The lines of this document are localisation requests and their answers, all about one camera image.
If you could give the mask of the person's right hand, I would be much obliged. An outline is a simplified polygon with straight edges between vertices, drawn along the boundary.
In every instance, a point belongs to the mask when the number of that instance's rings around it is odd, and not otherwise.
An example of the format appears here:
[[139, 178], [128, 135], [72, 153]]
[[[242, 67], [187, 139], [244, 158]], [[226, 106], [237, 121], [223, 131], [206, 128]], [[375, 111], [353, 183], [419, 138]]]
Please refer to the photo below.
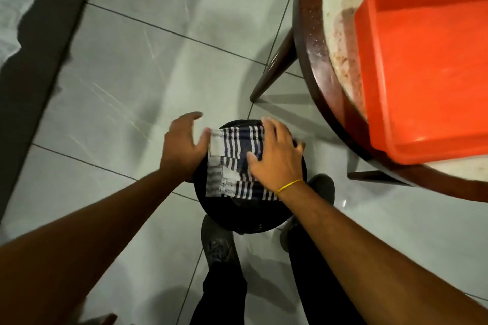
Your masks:
[[264, 127], [263, 153], [261, 159], [264, 163], [262, 178], [256, 178], [266, 189], [277, 191], [282, 186], [297, 179], [302, 179], [302, 156], [304, 143], [299, 142], [293, 148], [279, 148], [276, 146], [275, 119], [262, 118]]

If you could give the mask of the person's left hand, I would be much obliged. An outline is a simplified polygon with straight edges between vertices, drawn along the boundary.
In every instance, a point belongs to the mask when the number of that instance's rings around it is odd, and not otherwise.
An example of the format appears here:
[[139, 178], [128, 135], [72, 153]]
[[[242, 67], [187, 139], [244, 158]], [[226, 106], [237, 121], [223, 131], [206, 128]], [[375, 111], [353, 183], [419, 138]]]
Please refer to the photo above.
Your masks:
[[194, 158], [194, 122], [203, 114], [199, 111], [185, 113], [174, 119], [164, 136], [160, 170], [178, 185], [192, 179], [203, 158]]

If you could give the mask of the blue white striped cloth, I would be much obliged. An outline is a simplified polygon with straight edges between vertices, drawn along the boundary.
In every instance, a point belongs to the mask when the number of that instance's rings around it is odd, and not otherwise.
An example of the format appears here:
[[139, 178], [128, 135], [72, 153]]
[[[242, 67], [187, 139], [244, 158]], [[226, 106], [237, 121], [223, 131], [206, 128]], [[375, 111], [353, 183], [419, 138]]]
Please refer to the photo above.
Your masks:
[[264, 150], [265, 130], [261, 122], [211, 130], [207, 154], [206, 197], [228, 197], [276, 201], [276, 195], [252, 176], [247, 153], [258, 160]]

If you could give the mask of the person's right forearm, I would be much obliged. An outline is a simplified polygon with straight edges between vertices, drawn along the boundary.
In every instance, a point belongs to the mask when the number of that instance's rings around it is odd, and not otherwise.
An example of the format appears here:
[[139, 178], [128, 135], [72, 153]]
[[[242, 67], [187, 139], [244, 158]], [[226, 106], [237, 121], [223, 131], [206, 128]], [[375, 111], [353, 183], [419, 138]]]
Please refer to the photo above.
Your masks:
[[488, 310], [365, 230], [306, 183], [278, 197], [370, 325], [488, 325]]

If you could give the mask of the person's left forearm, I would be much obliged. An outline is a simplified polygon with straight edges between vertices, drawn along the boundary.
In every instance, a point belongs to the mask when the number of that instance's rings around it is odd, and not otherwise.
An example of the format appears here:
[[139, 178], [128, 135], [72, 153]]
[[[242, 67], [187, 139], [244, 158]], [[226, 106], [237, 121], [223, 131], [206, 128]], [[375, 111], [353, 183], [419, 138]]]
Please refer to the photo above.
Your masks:
[[0, 325], [64, 325], [192, 171], [162, 168], [0, 246]]

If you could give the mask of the yellow wrist band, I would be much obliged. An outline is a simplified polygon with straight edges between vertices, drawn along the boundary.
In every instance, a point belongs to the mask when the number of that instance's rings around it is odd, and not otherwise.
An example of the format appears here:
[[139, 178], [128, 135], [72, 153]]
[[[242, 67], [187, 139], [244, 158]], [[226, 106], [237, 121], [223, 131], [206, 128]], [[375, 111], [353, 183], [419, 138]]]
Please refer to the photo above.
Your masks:
[[277, 191], [274, 192], [275, 195], [279, 195], [280, 193], [282, 193], [284, 190], [286, 190], [287, 188], [289, 188], [290, 186], [293, 186], [294, 184], [296, 183], [305, 183], [304, 180], [302, 179], [297, 179], [297, 180], [294, 180], [292, 182], [289, 182], [288, 184], [282, 186], [281, 188], [279, 188]]

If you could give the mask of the black round stool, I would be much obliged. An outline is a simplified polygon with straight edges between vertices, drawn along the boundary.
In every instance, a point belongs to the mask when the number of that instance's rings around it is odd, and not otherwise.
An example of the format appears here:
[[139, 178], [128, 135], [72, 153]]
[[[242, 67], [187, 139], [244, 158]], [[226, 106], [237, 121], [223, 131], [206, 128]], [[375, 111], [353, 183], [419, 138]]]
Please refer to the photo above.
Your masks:
[[[219, 129], [240, 125], [256, 125], [260, 120], [235, 120]], [[192, 182], [204, 211], [221, 227], [238, 234], [255, 234], [279, 227], [291, 211], [279, 200], [257, 201], [228, 197], [206, 197], [207, 156], [193, 174]]]

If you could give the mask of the round wooden table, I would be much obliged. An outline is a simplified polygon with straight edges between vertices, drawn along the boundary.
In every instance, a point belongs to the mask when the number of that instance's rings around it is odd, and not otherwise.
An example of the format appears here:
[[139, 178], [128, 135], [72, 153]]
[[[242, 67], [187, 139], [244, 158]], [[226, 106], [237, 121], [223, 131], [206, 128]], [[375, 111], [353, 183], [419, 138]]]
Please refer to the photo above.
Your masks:
[[377, 170], [347, 172], [350, 180], [387, 185], [418, 186], [465, 200], [488, 203], [488, 182], [458, 178], [422, 165], [403, 166], [375, 150], [366, 120], [337, 79], [326, 43], [323, 0], [294, 0], [292, 27], [261, 76], [249, 99], [252, 103], [296, 61], [322, 117], [349, 149]]

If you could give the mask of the grey left shoe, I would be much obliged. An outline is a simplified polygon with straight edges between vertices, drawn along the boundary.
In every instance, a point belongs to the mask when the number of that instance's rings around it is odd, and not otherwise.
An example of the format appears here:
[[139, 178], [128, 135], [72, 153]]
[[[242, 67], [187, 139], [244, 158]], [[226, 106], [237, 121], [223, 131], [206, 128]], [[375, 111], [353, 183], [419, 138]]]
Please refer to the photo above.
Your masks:
[[205, 215], [201, 226], [203, 252], [211, 268], [215, 263], [225, 263], [241, 268], [234, 242], [234, 234]]

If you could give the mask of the black trousers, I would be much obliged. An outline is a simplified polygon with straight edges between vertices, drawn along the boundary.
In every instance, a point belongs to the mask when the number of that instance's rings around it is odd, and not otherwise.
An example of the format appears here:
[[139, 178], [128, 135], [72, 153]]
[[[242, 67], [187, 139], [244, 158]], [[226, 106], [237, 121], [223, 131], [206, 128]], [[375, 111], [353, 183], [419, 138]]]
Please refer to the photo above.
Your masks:
[[[308, 325], [367, 325], [299, 221], [281, 233]], [[242, 268], [215, 263], [190, 325], [244, 325], [247, 281]]]

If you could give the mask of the orange plastic tub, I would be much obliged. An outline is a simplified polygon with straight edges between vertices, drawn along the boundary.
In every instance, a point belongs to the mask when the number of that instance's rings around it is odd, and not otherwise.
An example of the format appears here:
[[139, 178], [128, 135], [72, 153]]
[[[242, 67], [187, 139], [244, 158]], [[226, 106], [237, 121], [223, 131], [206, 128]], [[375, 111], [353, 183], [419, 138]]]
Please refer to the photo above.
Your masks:
[[371, 145], [399, 164], [488, 154], [488, 0], [363, 0]]

